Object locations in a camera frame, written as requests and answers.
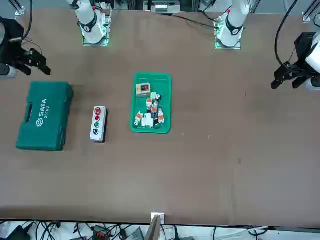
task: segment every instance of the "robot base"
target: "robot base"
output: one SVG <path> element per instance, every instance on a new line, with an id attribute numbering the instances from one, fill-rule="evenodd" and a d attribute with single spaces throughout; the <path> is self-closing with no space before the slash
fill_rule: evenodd
<path id="1" fill-rule="evenodd" d="M 241 50 L 241 42 L 239 41 L 235 46 L 233 47 L 227 47 L 223 45 L 221 42 L 217 40 L 217 38 L 214 38 L 214 48 L 215 49 L 231 49 L 231 50 Z"/>
<path id="2" fill-rule="evenodd" d="M 110 40 L 109 33 L 107 33 L 107 35 L 105 37 L 103 37 L 100 42 L 95 43 L 95 44 L 91 44 L 91 43 L 87 42 L 87 40 L 85 38 L 83 38 L 83 46 L 86 46 L 86 47 L 88 47 L 88 46 L 90 46 L 90 47 L 93 47 L 93 46 L 107 47 L 109 45 L 109 40 Z"/>
<path id="3" fill-rule="evenodd" d="M 217 18 L 214 21 L 214 26 L 218 28 L 218 29 L 216 29 L 216 28 L 214 29 L 214 48 L 215 49 L 241 50 L 241 42 L 240 42 L 240 40 L 233 47 L 225 46 L 218 40 L 217 36 L 220 34 L 223 25 L 224 25 L 224 21 L 222 19 L 222 16 L 219 16 L 219 18 Z"/>
<path id="4" fill-rule="evenodd" d="M 101 26 L 101 31 L 105 33 L 105 36 L 97 43 L 89 43 L 83 36 L 82 36 L 82 43 L 83 46 L 86 47 L 93 47 L 93 46 L 99 46 L 99 47 L 107 47 L 109 45 L 110 41 L 110 27 L 111 27 L 111 17 L 112 17 L 112 9 L 109 11 L 108 14 L 103 13 L 101 15 L 103 17 L 103 26 Z"/>

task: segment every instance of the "green toolbox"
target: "green toolbox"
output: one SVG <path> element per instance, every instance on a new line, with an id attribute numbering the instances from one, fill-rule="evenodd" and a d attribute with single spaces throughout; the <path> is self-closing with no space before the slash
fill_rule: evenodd
<path id="1" fill-rule="evenodd" d="M 62 150 L 72 97 L 73 90 L 67 82 L 33 81 L 16 148 Z"/>

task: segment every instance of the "white control box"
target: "white control box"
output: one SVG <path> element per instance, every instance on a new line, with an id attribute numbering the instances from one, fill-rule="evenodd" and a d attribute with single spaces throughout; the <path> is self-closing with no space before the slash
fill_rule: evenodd
<path id="1" fill-rule="evenodd" d="M 135 95 L 137 97 L 146 97 L 150 96 L 151 94 L 151 87 L 150 83 L 139 83 L 135 85 Z"/>
<path id="2" fill-rule="evenodd" d="M 90 140 L 96 143 L 105 141 L 107 109 L 105 106 L 94 106 L 90 130 Z"/>

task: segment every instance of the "green tray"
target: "green tray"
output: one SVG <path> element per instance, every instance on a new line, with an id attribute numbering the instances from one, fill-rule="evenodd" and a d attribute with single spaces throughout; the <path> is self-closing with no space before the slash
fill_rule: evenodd
<path id="1" fill-rule="evenodd" d="M 164 114 L 164 123 L 158 128 L 142 127 L 141 123 L 135 126 L 135 117 L 138 112 L 145 114 L 147 112 L 147 98 L 136 97 L 136 85 L 150 83 L 151 92 L 161 95 L 159 107 L 162 108 Z M 146 134 L 167 134 L 171 127 L 171 77 L 168 73 L 159 72 L 137 72 L 133 78 L 132 102 L 130 114 L 130 128 L 135 133 Z"/>

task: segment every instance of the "floor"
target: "floor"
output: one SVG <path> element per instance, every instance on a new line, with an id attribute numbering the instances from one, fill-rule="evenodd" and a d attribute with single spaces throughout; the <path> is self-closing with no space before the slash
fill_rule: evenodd
<path id="1" fill-rule="evenodd" d="M 18 222 L 18 221 L 11 221 L 11 222 L 5 222 L 0 226 L 0 238 L 7 238 L 9 234 L 19 225 L 23 225 L 23 227 L 27 227 L 30 223 L 29 222 Z M 39 223 L 35 222 L 30 230 L 28 231 L 28 234 L 30 235 L 30 240 L 36 240 L 42 238 L 42 235 L 44 233 L 44 227 L 39 225 L 37 229 L 37 225 Z M 105 226 L 105 228 L 109 228 L 114 226 L 113 224 L 105 224 L 102 223 L 89 223 L 88 225 L 90 227 L 94 227 L 95 225 L 101 226 L 102 228 Z M 80 239 L 80 235 L 78 232 L 74 233 L 74 222 L 64 222 L 61 224 L 61 227 L 54 228 L 51 232 L 52 236 L 54 237 L 54 240 L 75 240 Z M 128 225 L 121 225 L 121 228 L 124 229 L 125 227 L 128 227 Z M 147 225 L 132 225 L 129 226 L 125 232 L 128 236 L 128 240 L 137 240 L 137 238 L 134 238 L 131 236 L 133 232 L 135 232 L 138 228 L 141 229 L 142 234 L 145 236 L 148 231 Z M 181 240 L 255 240 L 256 237 L 251 236 L 246 229 L 239 229 L 239 228 L 223 228 L 223 227 L 217 227 L 215 230 L 215 227 L 204 227 L 204 226 L 176 226 L 178 235 Z M 84 223 L 79 224 L 79 231 L 81 236 L 86 239 L 90 239 L 92 237 L 92 231 L 89 227 L 87 227 Z M 269 230 L 265 234 L 262 234 L 259 236 L 259 240 L 285 240 L 285 239 L 291 239 L 291 240 L 318 240 L 319 239 L 319 233 L 312 233 L 309 232 L 307 229 L 301 229 L 301 231 L 304 232 L 296 232 L 296 231 L 283 231 L 283 230 Z M 119 240 L 119 237 L 116 236 L 116 231 L 113 230 L 112 234 L 115 236 L 113 238 L 110 238 L 112 240 Z M 163 225 L 163 229 L 160 230 L 159 234 L 159 240 L 172 240 L 175 237 L 175 229 L 172 225 Z"/>

